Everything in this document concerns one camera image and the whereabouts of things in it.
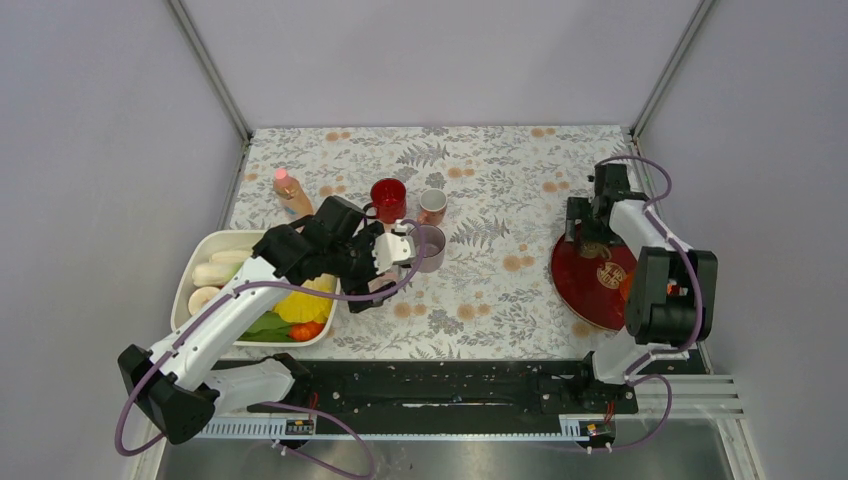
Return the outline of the pink textured mug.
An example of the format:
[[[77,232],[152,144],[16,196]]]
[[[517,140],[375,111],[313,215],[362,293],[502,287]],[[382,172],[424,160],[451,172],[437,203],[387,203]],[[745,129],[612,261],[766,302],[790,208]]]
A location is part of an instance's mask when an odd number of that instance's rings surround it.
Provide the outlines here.
[[[446,215],[447,205],[448,198],[442,190],[431,188],[424,191],[419,197],[421,211],[418,223],[439,226]]]

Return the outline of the red enamel mug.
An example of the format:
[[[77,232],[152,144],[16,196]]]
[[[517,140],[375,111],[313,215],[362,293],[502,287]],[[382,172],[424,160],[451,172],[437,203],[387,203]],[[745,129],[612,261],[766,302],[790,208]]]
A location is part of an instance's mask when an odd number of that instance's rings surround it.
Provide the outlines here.
[[[377,181],[370,190],[370,202],[363,207],[366,218],[393,224],[407,215],[407,190],[396,178]]]

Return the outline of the pale pink mug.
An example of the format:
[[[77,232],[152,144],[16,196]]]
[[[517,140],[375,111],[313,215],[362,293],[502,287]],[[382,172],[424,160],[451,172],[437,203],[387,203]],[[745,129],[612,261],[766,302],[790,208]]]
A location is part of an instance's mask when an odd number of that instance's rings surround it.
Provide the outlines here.
[[[375,279],[368,282],[369,292],[374,294],[385,290],[392,290],[401,280],[400,271],[397,269],[389,270],[378,275]]]

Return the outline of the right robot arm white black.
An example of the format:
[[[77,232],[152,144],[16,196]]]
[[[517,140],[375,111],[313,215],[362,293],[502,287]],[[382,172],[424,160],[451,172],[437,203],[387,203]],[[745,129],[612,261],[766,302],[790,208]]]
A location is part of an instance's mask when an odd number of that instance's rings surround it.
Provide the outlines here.
[[[616,334],[588,354],[575,402],[597,412],[647,364],[682,360],[712,328],[718,259],[658,217],[657,197],[634,190],[620,155],[600,161],[593,193],[566,202],[550,263],[557,293],[576,315]]]

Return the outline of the lilac enamel mug black rim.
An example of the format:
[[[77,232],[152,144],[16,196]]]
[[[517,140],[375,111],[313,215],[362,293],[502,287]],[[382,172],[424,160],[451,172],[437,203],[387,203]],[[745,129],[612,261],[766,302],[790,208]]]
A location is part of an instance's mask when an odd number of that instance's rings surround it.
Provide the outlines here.
[[[421,225],[410,231],[410,238],[416,250],[420,250],[422,258],[420,273],[433,273],[444,262],[446,253],[446,237],[437,226]]]

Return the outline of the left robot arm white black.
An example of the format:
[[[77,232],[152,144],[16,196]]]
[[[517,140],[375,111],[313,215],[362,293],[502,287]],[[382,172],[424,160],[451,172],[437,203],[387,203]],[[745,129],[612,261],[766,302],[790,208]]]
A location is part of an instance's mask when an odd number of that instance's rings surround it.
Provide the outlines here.
[[[368,285],[395,266],[415,273],[420,259],[409,238],[413,220],[390,228],[368,223],[363,209],[339,197],[317,212],[267,230],[252,253],[212,300],[182,327],[149,348],[126,347],[117,364],[128,393],[114,441],[124,456],[141,453],[123,444],[123,430],[137,407],[172,444],[198,435],[218,414],[276,401],[296,411],[309,401],[310,385],[275,357],[246,367],[215,365],[259,317],[292,292],[352,302],[365,309],[381,305],[407,278],[371,293]]]

